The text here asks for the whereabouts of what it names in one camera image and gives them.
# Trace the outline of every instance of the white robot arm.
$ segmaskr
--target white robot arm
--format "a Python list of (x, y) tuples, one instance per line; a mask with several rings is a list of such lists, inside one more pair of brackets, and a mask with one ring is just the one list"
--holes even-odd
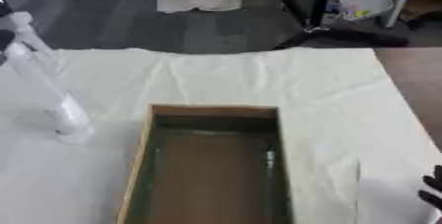
[(72, 96), (41, 69), (35, 54), (11, 31), (0, 30), (0, 66), (8, 63), (28, 84), (40, 107), (51, 116), (59, 139), (69, 144), (81, 144), (92, 133), (86, 112)]
[(32, 21), (33, 17), (28, 12), (14, 12), (5, 0), (0, 0), (0, 29), (14, 32), (16, 40), (34, 52), (44, 71), (54, 74), (58, 67), (58, 58), (37, 35), (31, 26)]

